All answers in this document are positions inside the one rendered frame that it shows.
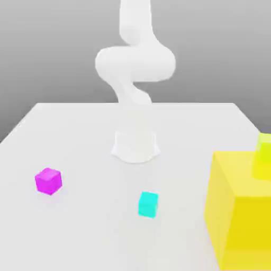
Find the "small cyan cube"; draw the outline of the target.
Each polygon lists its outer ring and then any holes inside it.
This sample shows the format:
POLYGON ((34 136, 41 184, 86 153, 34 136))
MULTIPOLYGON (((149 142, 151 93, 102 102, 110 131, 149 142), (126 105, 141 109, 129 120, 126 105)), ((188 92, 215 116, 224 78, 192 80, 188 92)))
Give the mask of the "small cyan cube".
POLYGON ((159 195, 157 193, 142 192, 139 199, 139 215, 148 218, 155 218, 158 208, 158 200, 159 195))

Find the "small magenta cube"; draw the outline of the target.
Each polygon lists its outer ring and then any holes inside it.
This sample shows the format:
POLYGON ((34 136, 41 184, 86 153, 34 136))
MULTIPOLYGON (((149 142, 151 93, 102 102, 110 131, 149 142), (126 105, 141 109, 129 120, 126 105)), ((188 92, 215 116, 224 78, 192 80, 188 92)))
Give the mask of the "small magenta cube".
POLYGON ((35 182, 39 192, 52 195, 62 187, 61 172, 45 168, 35 176, 35 182))

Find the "small lime yellow cube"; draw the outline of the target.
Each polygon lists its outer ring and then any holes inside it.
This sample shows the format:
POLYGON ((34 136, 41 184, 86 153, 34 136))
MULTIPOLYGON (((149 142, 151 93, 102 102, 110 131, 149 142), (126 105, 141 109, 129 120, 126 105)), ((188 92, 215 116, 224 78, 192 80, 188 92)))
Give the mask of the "small lime yellow cube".
POLYGON ((256 179, 271 181, 271 134, 259 133, 254 159, 252 175, 256 179))

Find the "large yellow box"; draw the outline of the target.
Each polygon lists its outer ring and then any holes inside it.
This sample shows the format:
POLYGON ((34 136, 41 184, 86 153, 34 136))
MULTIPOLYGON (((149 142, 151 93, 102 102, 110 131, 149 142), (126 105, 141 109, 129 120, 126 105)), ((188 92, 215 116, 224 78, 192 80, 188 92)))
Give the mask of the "large yellow box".
POLYGON ((271 270, 271 164, 214 152, 204 218, 221 270, 271 270))

